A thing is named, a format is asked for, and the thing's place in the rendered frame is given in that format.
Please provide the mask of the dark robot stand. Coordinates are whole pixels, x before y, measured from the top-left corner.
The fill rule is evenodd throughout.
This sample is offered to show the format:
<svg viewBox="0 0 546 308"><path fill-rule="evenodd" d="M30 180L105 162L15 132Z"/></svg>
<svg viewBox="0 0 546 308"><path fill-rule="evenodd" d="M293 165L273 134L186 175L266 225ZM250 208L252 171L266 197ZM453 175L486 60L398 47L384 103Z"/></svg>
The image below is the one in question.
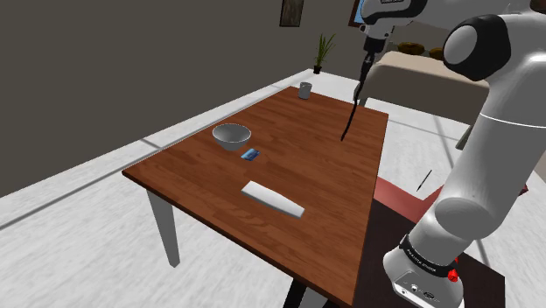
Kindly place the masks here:
<svg viewBox="0 0 546 308"><path fill-rule="evenodd" d="M381 202L372 201L353 308L417 308L396 295L382 263L384 255L414 226ZM503 275L465 253L459 256L458 273L465 308L508 308Z"/></svg>

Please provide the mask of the short black thin stick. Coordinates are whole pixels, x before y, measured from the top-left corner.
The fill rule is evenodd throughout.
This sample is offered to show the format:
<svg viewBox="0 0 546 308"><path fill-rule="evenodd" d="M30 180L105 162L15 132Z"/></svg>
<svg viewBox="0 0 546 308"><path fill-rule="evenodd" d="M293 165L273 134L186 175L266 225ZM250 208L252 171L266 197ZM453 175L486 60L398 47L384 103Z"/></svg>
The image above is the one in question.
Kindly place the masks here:
<svg viewBox="0 0 546 308"><path fill-rule="evenodd" d="M418 192L424 185L425 181L428 179L428 177L431 175L431 172L432 172L432 169L430 169L427 174L425 175L425 177L423 178L423 180L420 182L420 184L418 185L417 189L416 189L416 192Z"/></svg>

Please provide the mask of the brown framed blue wall picture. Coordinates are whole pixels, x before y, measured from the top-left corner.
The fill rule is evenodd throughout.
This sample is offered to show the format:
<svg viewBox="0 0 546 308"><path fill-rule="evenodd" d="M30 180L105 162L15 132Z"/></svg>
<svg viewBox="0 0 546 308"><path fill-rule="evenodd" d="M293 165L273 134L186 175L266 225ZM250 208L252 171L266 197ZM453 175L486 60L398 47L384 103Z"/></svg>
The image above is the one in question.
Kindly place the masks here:
<svg viewBox="0 0 546 308"><path fill-rule="evenodd" d="M364 1L365 0L353 0L353 8L348 22L349 26L360 27L363 24L361 7Z"/></svg>

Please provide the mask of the potted green plant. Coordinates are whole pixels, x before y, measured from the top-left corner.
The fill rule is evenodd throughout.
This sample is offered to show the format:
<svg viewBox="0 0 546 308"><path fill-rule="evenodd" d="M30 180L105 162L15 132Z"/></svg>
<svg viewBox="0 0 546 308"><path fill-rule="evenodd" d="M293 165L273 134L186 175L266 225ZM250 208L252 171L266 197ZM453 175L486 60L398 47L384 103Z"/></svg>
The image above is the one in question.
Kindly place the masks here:
<svg viewBox="0 0 546 308"><path fill-rule="evenodd" d="M333 34L328 38L323 33L320 34L317 48L318 55L314 58L313 72L315 74L320 74L322 65L326 63L326 56L335 47L333 43L335 36L336 34Z"/></svg>

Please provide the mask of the grey bowl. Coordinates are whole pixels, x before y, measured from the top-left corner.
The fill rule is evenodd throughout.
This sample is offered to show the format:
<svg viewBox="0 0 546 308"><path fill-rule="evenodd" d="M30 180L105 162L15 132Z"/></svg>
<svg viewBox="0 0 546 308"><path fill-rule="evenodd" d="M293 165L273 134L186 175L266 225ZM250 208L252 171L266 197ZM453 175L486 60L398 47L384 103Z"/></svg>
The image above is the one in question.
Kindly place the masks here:
<svg viewBox="0 0 546 308"><path fill-rule="evenodd" d="M227 151L237 151L251 138L251 130L237 123L224 123L212 130L215 142Z"/></svg>

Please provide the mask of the white long flat block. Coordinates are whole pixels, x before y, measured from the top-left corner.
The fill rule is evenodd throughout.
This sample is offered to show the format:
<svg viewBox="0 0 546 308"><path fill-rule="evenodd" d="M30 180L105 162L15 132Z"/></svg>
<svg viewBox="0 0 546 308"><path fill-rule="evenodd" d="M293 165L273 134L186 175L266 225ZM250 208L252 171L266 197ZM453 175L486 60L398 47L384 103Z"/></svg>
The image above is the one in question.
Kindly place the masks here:
<svg viewBox="0 0 546 308"><path fill-rule="evenodd" d="M249 181L241 189L241 193L266 207L271 207L278 212L288 214L295 218L300 219L305 212L305 209L299 204L254 181Z"/></svg>

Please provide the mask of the dark framed wall picture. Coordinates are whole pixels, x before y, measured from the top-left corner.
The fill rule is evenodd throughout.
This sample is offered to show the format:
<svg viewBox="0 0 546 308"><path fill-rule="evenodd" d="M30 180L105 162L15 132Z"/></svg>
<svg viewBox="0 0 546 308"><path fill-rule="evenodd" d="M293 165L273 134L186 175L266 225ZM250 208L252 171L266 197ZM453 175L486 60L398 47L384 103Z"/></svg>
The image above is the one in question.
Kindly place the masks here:
<svg viewBox="0 0 546 308"><path fill-rule="evenodd" d="M299 27L305 0L283 0L279 25L281 27Z"/></svg>

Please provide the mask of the red rug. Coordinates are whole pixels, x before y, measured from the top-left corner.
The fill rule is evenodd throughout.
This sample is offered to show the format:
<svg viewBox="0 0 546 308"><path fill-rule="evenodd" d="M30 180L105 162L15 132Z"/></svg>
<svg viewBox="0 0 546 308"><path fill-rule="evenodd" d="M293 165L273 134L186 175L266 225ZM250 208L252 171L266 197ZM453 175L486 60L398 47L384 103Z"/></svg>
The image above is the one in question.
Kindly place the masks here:
<svg viewBox="0 0 546 308"><path fill-rule="evenodd" d="M374 189L374 199L406 219L418 223L436 201L442 189L443 187L440 186L425 199L419 199L402 188L378 177Z"/></svg>

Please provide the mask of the beige bed with brown cushions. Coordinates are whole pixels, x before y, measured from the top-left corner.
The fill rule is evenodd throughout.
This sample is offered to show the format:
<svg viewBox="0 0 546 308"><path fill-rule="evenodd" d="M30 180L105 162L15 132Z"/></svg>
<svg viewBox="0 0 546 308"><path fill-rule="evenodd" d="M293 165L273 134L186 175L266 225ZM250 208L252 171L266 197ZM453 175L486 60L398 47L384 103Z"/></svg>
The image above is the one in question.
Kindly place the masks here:
<svg viewBox="0 0 546 308"><path fill-rule="evenodd" d="M485 81L471 81L440 60L386 52L354 93L365 105L374 98L409 109L474 125L489 92Z"/></svg>

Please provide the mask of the wooden table with grey legs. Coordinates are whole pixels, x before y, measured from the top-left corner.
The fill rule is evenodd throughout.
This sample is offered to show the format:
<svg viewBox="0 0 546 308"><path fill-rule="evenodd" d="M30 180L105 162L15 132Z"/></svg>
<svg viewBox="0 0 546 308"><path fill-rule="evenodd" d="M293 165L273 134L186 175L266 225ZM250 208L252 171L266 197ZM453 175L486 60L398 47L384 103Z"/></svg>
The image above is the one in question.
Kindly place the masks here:
<svg viewBox="0 0 546 308"><path fill-rule="evenodd" d="M132 165L171 265L180 261L175 210L191 215L301 284L353 308L368 216L388 124L385 113L294 87L235 113L251 130L252 161L224 150L210 129ZM254 181L304 208L292 217L242 194Z"/></svg>

